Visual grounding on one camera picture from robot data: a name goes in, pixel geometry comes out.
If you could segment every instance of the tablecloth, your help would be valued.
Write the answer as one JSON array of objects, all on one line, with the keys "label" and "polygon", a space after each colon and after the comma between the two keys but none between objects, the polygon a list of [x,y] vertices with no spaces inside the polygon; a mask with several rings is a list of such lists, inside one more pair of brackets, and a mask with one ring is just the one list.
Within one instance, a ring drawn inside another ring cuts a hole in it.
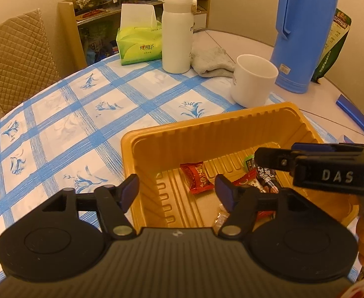
[{"label": "tablecloth", "polygon": [[[192,69],[169,74],[160,60],[122,66],[115,55],[22,103],[0,120],[0,234],[64,187],[84,193],[120,184],[128,131],[242,109],[230,83]],[[282,101],[271,94],[268,103]],[[93,212],[80,218],[98,226]]]}]

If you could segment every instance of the blue thermos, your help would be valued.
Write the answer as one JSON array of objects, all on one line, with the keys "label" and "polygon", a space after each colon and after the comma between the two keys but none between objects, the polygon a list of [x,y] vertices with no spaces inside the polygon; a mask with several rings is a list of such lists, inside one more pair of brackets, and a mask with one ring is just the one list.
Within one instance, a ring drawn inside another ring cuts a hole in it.
[{"label": "blue thermos", "polygon": [[319,64],[338,0],[279,0],[276,45],[270,61],[276,84],[294,93],[308,90]]}]

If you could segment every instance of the round table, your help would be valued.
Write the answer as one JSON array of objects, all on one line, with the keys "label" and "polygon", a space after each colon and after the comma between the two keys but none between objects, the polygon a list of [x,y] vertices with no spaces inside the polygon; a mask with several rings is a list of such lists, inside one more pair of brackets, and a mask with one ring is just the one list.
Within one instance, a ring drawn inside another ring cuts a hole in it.
[{"label": "round table", "polygon": [[[267,59],[272,53],[258,41],[217,31],[193,39],[205,48],[221,46],[234,61],[243,53]],[[160,60],[121,66],[115,55],[19,105],[0,120],[0,234],[62,188],[80,193],[120,184],[120,139],[128,131],[241,108],[231,99],[230,83],[192,69],[168,74]],[[360,128],[335,104],[340,92],[326,79],[306,94],[276,85],[273,92],[337,139],[346,135],[364,143]],[[82,212],[81,219],[98,223],[95,212]]]}]

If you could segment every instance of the orange tray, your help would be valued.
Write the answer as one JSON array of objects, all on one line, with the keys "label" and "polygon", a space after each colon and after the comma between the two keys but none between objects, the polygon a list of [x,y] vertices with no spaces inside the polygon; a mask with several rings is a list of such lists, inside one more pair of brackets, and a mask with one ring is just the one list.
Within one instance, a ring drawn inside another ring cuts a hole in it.
[{"label": "orange tray", "polygon": [[[211,227],[220,204],[214,191],[189,192],[180,164],[204,162],[211,182],[217,174],[234,181],[244,175],[243,159],[258,147],[289,149],[295,142],[322,143],[304,115],[292,103],[192,119],[131,131],[121,140],[125,176],[137,174],[139,194],[132,204],[141,227]],[[288,173],[278,171],[284,187]],[[347,226],[358,214],[349,195],[292,187]]]}]

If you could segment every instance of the gray ribbed surface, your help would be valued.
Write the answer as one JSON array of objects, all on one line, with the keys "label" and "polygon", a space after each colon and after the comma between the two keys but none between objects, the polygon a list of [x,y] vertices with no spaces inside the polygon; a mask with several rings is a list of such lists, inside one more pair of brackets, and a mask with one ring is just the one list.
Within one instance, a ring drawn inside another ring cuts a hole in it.
[{"label": "gray ribbed surface", "polygon": [[292,283],[250,260],[242,244],[216,238],[208,229],[144,229],[130,241],[114,242],[94,268],[57,283],[25,283],[9,277],[0,297],[144,298],[335,298],[350,285]]}]

